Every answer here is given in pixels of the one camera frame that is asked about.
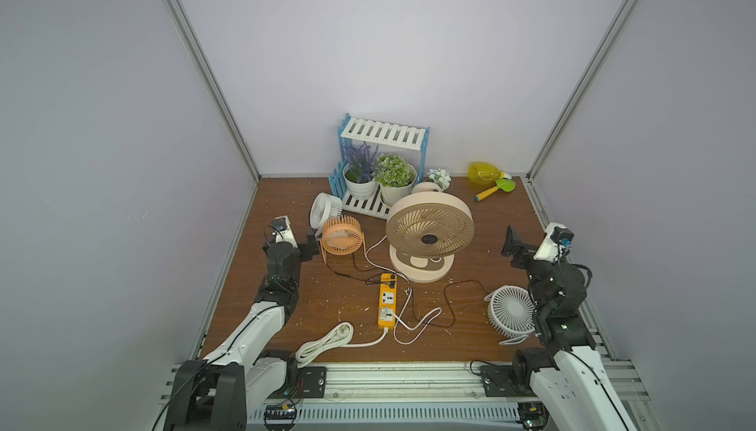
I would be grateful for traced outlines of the large beige desk fan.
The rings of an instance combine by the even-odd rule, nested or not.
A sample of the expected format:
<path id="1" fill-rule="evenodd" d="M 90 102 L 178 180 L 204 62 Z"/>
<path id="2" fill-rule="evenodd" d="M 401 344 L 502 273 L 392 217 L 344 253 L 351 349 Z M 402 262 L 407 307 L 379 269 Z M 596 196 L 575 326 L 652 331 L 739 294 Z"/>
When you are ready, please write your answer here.
<path id="1" fill-rule="evenodd" d="M 401 198 L 386 224 L 393 267 L 415 283 L 435 283 L 451 270 L 455 255 L 474 238 L 474 220 L 461 199 L 441 192 Z"/>

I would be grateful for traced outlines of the small orange desk fan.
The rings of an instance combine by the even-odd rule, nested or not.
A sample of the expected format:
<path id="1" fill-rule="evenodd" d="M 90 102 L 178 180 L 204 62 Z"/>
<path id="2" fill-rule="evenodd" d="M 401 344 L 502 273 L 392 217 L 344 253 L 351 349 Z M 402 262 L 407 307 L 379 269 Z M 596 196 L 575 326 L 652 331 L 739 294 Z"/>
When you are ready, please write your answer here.
<path id="1" fill-rule="evenodd" d="M 348 256 L 364 248 L 364 234 L 359 221 L 353 216 L 330 218 L 323 226 L 320 238 L 322 257 Z"/>

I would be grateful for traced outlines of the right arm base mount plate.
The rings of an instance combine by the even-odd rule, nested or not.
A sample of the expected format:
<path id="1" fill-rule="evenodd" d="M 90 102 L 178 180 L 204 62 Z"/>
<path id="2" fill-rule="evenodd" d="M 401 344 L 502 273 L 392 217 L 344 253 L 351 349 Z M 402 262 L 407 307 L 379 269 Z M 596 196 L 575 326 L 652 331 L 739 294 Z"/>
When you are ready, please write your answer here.
<path id="1" fill-rule="evenodd" d="M 514 381 L 511 364 L 473 360 L 469 363 L 472 375 L 480 379 L 487 398 L 531 398 L 535 394 Z"/>

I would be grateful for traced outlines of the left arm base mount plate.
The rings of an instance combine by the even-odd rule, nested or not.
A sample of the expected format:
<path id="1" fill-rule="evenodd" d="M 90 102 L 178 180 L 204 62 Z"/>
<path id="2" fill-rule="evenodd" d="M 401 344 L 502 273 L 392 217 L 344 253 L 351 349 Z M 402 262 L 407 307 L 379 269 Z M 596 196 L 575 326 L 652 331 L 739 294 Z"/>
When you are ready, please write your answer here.
<path id="1" fill-rule="evenodd" d="M 327 382 L 328 368 L 324 366 L 307 366 L 298 368 L 295 375 L 295 390 L 291 397 L 302 399 L 323 399 Z"/>

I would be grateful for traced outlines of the black usb cable orange fan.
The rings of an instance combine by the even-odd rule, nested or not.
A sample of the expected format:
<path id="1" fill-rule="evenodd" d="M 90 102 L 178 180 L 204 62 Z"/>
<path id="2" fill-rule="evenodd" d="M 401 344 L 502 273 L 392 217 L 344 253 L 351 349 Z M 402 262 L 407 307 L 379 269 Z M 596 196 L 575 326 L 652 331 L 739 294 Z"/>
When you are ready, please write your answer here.
<path id="1" fill-rule="evenodd" d="M 345 272 L 341 268 L 333 268 L 330 264 L 326 263 L 325 266 L 336 276 L 343 279 L 351 279 L 352 281 L 359 281 L 365 285 L 380 285 L 382 276 L 387 274 L 387 271 L 381 268 L 369 268 L 362 269 L 356 261 L 356 255 L 352 254 L 352 269 L 349 272 Z"/>

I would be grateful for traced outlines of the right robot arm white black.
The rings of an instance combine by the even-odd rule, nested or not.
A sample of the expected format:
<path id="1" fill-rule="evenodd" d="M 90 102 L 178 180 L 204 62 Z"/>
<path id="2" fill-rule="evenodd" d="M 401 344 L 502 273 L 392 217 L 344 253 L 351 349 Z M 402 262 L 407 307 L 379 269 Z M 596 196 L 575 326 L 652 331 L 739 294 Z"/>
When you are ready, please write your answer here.
<path id="1" fill-rule="evenodd" d="M 526 272 L 539 348 L 518 350 L 510 383 L 533 393 L 520 407 L 526 430 L 634 430 L 636 425 L 612 386 L 580 307 L 593 279 L 590 268 L 568 260 L 574 233 L 548 225 L 539 245 L 527 244 L 509 226 L 502 255 Z"/>

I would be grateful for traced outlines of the orange power strip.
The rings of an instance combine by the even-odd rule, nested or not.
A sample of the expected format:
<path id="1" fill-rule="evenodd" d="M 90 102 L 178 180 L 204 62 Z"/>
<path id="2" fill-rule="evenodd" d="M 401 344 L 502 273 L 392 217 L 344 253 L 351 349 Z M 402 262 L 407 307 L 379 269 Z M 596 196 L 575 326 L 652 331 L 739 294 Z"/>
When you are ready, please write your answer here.
<path id="1" fill-rule="evenodd" d="M 379 282 L 379 305 L 378 325 L 380 328 L 392 330 L 396 325 L 397 307 L 397 283 L 396 274 L 382 274 Z"/>

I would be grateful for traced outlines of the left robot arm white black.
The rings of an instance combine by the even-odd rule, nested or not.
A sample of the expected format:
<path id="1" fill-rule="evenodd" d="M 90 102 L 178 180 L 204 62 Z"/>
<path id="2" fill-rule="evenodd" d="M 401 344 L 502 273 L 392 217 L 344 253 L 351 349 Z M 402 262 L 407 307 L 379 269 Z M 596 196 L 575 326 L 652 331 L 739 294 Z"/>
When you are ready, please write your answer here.
<path id="1" fill-rule="evenodd" d="M 153 429 L 244 430 L 252 411 L 293 383 L 293 360 L 266 346 L 293 316 L 301 264 L 316 257 L 320 248 L 309 232 L 303 243 L 277 234 L 264 251 L 268 273 L 250 312 L 215 350 L 179 366 Z"/>

